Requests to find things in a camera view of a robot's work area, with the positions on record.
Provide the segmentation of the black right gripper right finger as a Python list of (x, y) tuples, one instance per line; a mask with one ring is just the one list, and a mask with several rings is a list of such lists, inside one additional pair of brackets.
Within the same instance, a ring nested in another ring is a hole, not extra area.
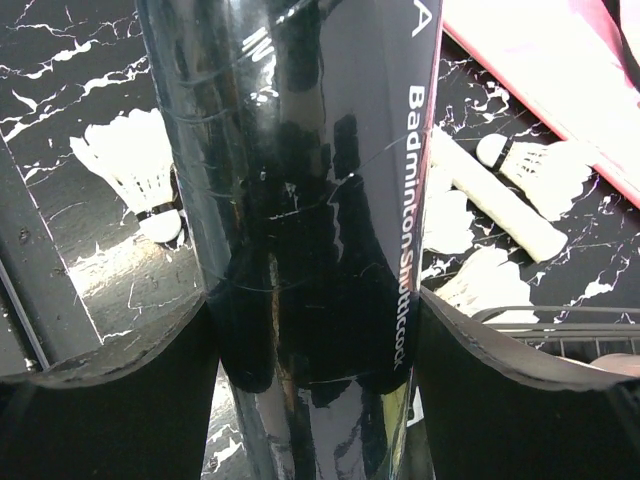
[(636, 479), (639, 381), (540, 352), (420, 293), (415, 375), (439, 479)]

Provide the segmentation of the black shuttlecock tube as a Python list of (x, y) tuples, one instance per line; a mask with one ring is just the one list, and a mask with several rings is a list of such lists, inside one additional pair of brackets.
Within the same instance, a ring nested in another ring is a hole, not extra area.
[(395, 479), (442, 5), (140, 1), (257, 479)]

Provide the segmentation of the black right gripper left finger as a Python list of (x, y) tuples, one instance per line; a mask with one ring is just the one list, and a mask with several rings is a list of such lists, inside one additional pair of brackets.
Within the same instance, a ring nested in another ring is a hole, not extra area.
[(219, 356), (203, 296), (1, 379), (4, 479), (198, 479)]

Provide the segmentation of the white shuttlecock large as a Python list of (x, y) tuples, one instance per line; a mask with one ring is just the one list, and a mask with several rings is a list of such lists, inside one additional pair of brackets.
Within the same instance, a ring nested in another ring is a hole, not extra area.
[(159, 110), (133, 109), (108, 124), (88, 126), (69, 143), (76, 158), (124, 201), (145, 237), (162, 244), (179, 236), (173, 156)]

